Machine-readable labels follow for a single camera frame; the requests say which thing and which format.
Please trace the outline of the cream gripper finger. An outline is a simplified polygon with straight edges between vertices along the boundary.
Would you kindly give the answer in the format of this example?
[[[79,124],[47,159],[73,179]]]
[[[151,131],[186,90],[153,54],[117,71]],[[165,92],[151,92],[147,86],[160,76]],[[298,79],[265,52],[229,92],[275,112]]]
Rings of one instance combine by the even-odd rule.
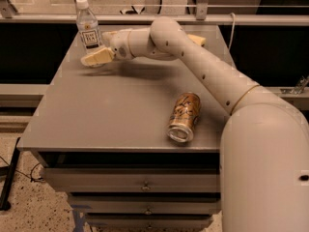
[[[111,39],[113,38],[114,35],[117,34],[117,31],[109,31],[109,32],[103,32],[101,34],[101,38],[102,38],[102,41],[105,43],[105,44],[109,44]]]
[[[102,47],[92,53],[83,56],[80,61],[86,67],[96,67],[112,62],[115,53],[110,47]]]

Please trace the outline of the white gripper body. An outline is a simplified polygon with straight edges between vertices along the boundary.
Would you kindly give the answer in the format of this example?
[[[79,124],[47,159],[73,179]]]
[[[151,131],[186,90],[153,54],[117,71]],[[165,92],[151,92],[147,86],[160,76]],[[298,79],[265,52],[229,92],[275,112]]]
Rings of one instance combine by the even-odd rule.
[[[110,47],[118,60],[130,60],[133,58],[128,43],[130,32],[130,29],[126,29],[111,33]]]

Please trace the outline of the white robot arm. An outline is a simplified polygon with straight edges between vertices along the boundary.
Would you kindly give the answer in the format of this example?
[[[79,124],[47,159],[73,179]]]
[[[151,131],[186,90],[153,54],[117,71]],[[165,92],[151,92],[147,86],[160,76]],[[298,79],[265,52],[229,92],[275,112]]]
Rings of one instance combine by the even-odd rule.
[[[297,108],[192,41],[169,17],[103,37],[84,65],[178,58],[229,114],[220,143],[223,232],[309,232],[309,130]]]

